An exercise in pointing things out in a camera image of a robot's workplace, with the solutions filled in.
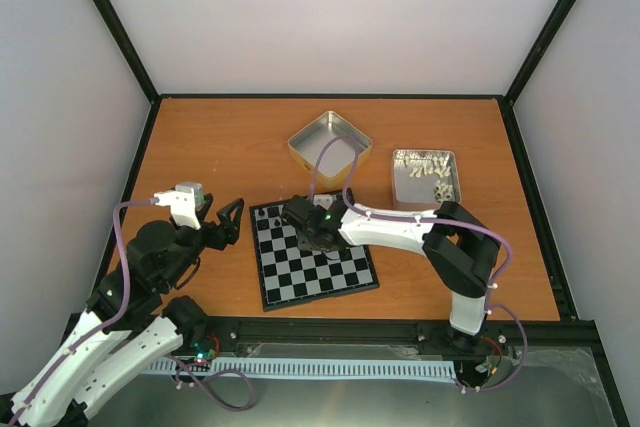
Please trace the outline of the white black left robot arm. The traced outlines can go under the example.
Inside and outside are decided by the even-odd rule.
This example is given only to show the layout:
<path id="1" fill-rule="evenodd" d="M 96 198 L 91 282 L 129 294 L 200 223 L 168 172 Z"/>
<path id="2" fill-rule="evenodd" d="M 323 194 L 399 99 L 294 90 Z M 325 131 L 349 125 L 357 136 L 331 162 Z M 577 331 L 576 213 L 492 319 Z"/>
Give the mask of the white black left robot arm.
<path id="1" fill-rule="evenodd" d="M 149 204 L 185 213 L 144 224 L 120 261 L 88 298 L 64 342 L 21 390 L 1 398 L 6 426 L 85 426 L 146 367 L 182 348 L 207 345 L 208 316 L 189 296 L 164 304 L 163 295 L 195 275 L 205 249 L 222 251 L 239 239 L 244 201 L 221 208 L 215 222 L 205 217 L 210 194 L 190 200 L 177 191 L 157 193 Z"/>

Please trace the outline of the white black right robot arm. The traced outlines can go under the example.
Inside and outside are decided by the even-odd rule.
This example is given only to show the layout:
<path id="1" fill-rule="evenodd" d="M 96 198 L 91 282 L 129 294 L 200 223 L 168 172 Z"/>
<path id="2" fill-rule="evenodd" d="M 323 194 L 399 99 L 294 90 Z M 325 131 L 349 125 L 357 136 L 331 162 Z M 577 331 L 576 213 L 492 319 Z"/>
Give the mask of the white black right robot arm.
<path id="1" fill-rule="evenodd" d="M 449 325 L 479 335 L 511 245 L 460 204 L 417 212 L 374 209 L 351 191 L 295 195 L 250 208 L 264 310 L 378 286 L 370 247 L 426 259 L 451 293 Z"/>

